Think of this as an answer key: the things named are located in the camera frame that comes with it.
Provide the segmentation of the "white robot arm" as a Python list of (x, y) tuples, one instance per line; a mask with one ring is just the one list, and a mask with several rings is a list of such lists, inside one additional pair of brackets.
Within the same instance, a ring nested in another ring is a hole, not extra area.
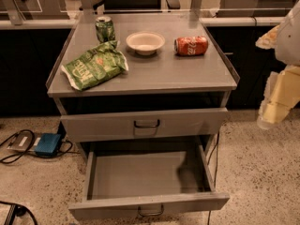
[(274, 49), (276, 59), (286, 65), (279, 73), (270, 73), (264, 88), (257, 124), (269, 129), (282, 122), (300, 101), (300, 2), (260, 37), (256, 46)]

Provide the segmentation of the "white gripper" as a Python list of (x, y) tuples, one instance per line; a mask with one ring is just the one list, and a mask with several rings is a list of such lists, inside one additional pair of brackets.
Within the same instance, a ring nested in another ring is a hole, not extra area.
[(300, 67), (286, 66), (279, 73), (272, 72), (263, 95), (257, 125), (270, 129), (282, 122), (300, 101)]

